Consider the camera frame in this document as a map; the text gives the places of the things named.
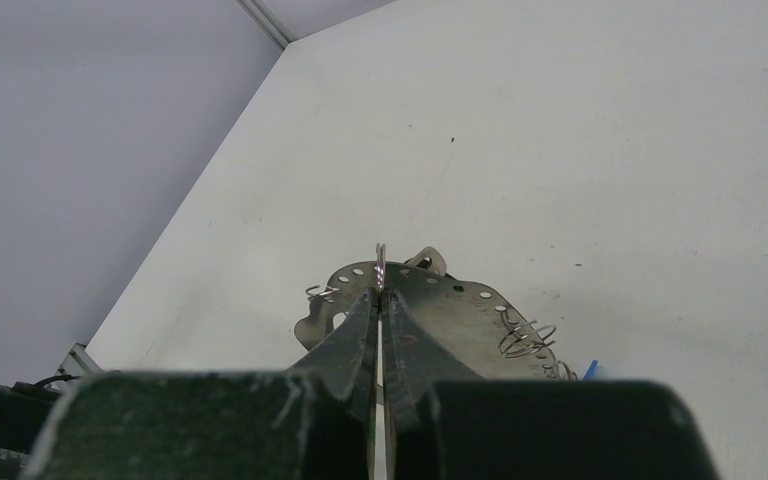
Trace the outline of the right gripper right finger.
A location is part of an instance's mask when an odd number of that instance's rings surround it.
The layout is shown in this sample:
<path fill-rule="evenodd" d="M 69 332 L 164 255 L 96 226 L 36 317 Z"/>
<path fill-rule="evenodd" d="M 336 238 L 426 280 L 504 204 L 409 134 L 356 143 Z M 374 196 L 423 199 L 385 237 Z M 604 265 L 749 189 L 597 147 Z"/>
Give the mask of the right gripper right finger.
<path fill-rule="evenodd" d="M 392 479 L 714 479 L 695 420 L 646 381 L 490 380 L 382 300 Z"/>

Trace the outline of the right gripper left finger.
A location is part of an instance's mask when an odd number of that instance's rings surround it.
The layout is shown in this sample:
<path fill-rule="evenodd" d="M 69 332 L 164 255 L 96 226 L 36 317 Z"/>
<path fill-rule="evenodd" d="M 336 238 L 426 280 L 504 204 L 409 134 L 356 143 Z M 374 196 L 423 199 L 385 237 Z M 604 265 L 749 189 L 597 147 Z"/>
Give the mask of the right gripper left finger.
<path fill-rule="evenodd" d="M 24 479 L 369 479 L 378 293 L 285 370 L 109 372 L 54 406 Z"/>

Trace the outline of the metal keyring plate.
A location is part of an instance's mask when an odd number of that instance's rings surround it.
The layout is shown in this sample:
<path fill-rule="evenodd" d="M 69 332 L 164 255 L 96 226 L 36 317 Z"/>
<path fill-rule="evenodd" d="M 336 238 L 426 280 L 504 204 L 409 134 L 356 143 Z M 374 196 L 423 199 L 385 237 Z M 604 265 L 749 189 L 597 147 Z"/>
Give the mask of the metal keyring plate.
<path fill-rule="evenodd" d="M 357 298 L 375 287 L 377 278 L 375 262 L 363 261 L 307 288 L 309 313 L 294 327 L 299 343 L 308 350 L 318 345 L 342 323 Z M 488 285 L 451 276 L 433 247 L 405 262 L 388 262 L 385 285 L 401 294 L 420 327 L 486 378 L 577 377 L 552 350 L 556 326 L 526 318 Z"/>

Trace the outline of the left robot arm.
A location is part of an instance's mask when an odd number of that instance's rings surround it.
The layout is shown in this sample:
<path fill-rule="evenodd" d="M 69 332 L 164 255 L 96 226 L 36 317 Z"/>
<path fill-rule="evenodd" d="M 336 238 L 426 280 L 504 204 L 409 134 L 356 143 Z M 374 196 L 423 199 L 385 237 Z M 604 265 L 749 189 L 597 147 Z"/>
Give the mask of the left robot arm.
<path fill-rule="evenodd" d="M 62 393 L 56 382 L 76 375 L 54 375 L 35 383 L 0 384 L 0 479 L 16 479 L 54 404 Z"/>

